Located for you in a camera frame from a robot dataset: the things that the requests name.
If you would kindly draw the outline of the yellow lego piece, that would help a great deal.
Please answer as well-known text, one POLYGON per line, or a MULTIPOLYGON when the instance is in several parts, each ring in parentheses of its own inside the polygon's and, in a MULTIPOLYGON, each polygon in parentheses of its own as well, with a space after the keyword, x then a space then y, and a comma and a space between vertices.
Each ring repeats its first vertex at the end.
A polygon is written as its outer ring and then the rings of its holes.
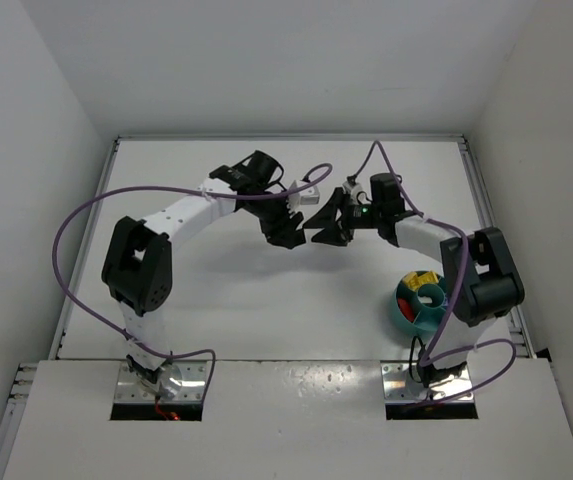
POLYGON ((402 278, 402 283, 409 290, 416 292, 422 286, 421 276, 417 271, 409 272, 402 278))

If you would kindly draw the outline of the yellow lego plate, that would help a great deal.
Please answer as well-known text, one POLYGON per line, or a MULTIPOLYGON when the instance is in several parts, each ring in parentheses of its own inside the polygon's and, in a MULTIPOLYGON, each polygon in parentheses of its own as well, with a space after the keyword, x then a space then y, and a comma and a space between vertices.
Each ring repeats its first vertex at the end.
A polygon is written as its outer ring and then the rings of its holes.
POLYGON ((417 274, 417 284, 419 287, 427 284, 438 284, 440 276, 434 271, 426 271, 417 274))

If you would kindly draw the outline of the red lego piece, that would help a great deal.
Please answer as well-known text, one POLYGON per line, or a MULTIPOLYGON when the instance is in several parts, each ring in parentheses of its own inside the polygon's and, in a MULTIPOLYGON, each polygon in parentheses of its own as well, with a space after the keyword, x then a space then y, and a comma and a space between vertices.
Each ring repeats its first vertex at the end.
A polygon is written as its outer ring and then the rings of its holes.
POLYGON ((412 305, 403 298, 397 299, 398 308, 403 315, 403 317, 410 323, 415 322, 416 314, 412 308, 412 305))

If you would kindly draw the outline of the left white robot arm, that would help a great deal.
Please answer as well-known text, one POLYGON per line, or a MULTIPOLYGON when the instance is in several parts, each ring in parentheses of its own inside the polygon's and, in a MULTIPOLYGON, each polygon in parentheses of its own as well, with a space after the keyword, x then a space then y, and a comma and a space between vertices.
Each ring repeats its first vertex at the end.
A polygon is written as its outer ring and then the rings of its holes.
POLYGON ((303 215, 297 207, 304 181, 293 193, 274 199, 284 169, 273 157, 255 151, 233 165, 222 165, 187 195, 161 211, 136 220, 120 219, 113 230, 101 279, 123 315, 129 367, 147 384, 159 383, 171 354, 162 306, 173 287, 173 253, 202 230, 245 210, 255 216, 269 244, 293 249, 304 244, 303 215))

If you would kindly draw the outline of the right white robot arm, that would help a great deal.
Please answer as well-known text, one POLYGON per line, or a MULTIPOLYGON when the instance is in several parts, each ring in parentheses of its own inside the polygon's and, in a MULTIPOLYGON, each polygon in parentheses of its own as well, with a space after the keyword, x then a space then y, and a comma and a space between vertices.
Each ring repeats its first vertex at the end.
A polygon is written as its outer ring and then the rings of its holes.
POLYGON ((356 183, 336 188, 327 203, 304 223, 312 242, 348 245, 357 230, 374 230, 402 249, 440 262, 446 305, 437 330, 420 350, 414 370, 424 386, 458 374, 492 321, 525 299, 525 288, 502 231, 489 227, 467 233, 432 220, 411 207, 398 176, 370 179, 371 200, 357 201, 356 183))

